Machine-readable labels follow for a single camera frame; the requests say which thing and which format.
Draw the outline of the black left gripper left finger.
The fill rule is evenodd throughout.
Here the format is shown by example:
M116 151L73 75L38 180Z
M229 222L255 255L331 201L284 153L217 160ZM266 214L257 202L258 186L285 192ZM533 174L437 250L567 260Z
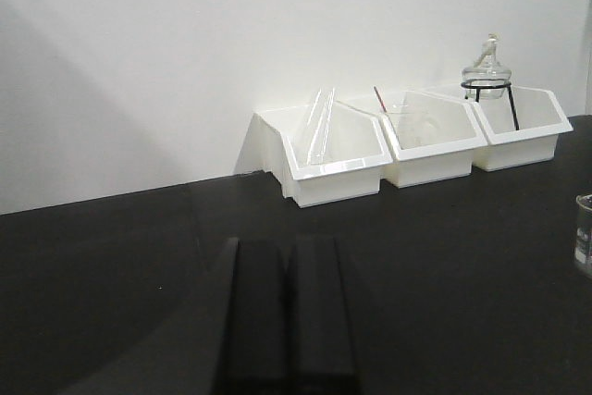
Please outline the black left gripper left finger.
M279 248L234 239L217 394L289 392L287 290Z

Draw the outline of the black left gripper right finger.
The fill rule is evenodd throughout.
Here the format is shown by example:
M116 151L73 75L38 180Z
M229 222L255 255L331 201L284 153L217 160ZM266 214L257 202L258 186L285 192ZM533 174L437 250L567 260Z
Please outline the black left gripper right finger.
M358 394L355 355L333 238L302 237L290 252L288 363L293 394Z

